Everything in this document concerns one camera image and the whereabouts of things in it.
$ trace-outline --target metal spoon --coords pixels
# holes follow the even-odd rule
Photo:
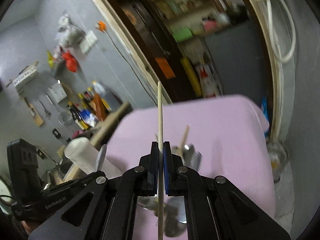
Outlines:
[[[38,102],[39,102],[39,104],[41,105],[42,109],[43,109],[44,112],[45,112],[45,117],[46,117],[46,118],[50,118],[51,113],[44,108],[43,104],[42,104],[40,101],[38,101]]]
[[[48,94],[45,94],[45,96],[47,97],[47,99],[49,100],[49,102],[55,106],[55,108],[57,109],[59,116],[58,116],[58,121],[61,125],[71,125],[73,122],[72,119],[72,114],[68,113],[68,112],[60,112],[59,109],[57,108],[56,104],[51,100],[50,96]]]

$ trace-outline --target person's hand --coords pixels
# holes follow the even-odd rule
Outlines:
[[[22,225],[27,232],[28,235],[31,234],[33,230],[35,230],[39,225],[41,225],[39,222],[35,221],[22,221]]]

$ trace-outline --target white power cord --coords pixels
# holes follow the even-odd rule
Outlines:
[[[273,19],[272,19],[272,7],[271,7],[271,1],[270,0],[266,0],[266,4],[267,4],[267,12],[268,12],[268,28],[269,28],[269,36],[270,36],[270,42],[271,42],[271,47],[273,50],[273,54],[275,55],[276,59],[280,62],[286,63],[288,62],[294,53],[295,50],[295,46],[296,46],[296,30],[294,27],[294,22],[291,16],[291,13],[286,5],[286,3],[284,2],[284,0],[279,0],[282,4],[282,6],[284,7],[284,10],[286,11],[288,18],[289,18],[289,22],[290,22],[290,26],[291,26],[291,31],[292,31],[292,42],[291,42],[291,47],[288,51],[288,53],[285,56],[281,56],[280,53],[278,53],[278,49],[275,43],[275,36],[274,36],[274,26],[273,26]]]
[[[289,22],[290,22],[290,25],[291,25],[291,31],[292,31],[292,42],[291,42],[291,47],[288,51],[288,53],[281,57],[280,55],[278,55],[278,53],[276,52],[277,51],[277,48],[276,48],[276,44],[275,44],[275,40],[274,40],[274,35],[273,35],[273,20],[272,20],[272,7],[271,7],[271,1],[270,0],[267,0],[267,9],[268,9],[268,25],[269,25],[269,34],[270,34],[270,42],[271,42],[271,47],[272,47],[272,50],[273,50],[273,53],[276,57],[277,60],[283,62],[283,63],[286,63],[288,62],[292,56],[293,56],[293,53],[294,53],[294,49],[296,47],[296,29],[294,27],[294,22],[293,22],[293,19],[292,19],[292,16],[291,16],[291,13],[289,11],[289,8],[287,7],[286,3],[284,2],[284,0],[279,0],[281,3],[282,3],[282,6],[285,10],[285,12],[287,13],[288,15],[288,18],[289,18]]]

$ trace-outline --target wooden skewer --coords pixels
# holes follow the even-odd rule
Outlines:
[[[184,131],[184,134],[182,137],[180,147],[177,149],[177,152],[176,152],[176,155],[179,155],[182,158],[182,160],[183,160],[182,153],[183,153],[184,145],[186,144],[186,141],[188,139],[189,130],[190,130],[190,127],[187,125],[186,130]]]
[[[164,170],[163,170],[163,119],[162,119],[162,85],[158,82],[158,240],[163,240],[163,207],[164,207]]]

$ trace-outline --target bottle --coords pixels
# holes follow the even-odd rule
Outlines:
[[[88,109],[91,113],[95,114],[95,110],[93,107],[90,105],[90,101],[84,97],[83,94],[78,94],[79,98],[81,99],[81,104],[84,108]]]
[[[73,116],[74,121],[81,127],[83,130],[88,130],[90,126],[84,122],[83,118],[81,117],[81,113],[79,109],[71,102],[68,102],[68,107],[70,112]]]
[[[200,71],[200,84],[203,90],[204,98],[212,98],[217,96],[217,85],[212,78],[212,75],[208,75],[204,67],[199,69]]]
[[[107,113],[98,93],[95,94],[93,101],[96,106],[96,116],[100,121],[104,121],[104,119],[107,117]]]
[[[79,110],[80,112],[82,112],[82,111],[84,110],[84,108],[83,108],[81,105],[79,105],[79,104],[75,104],[75,106],[76,106],[76,108],[78,108],[78,110]]]
[[[95,92],[94,92],[94,89],[93,88],[87,88],[87,91],[88,91],[88,93],[89,93],[89,95],[91,95],[92,97],[94,97],[94,94],[95,94]]]
[[[120,103],[109,90],[105,89],[96,81],[93,81],[92,84],[94,91],[99,94],[104,106],[109,112],[116,111],[120,107]]]
[[[89,102],[93,99],[93,96],[91,96],[88,91],[84,91],[82,94],[84,95],[84,98],[86,98]]]

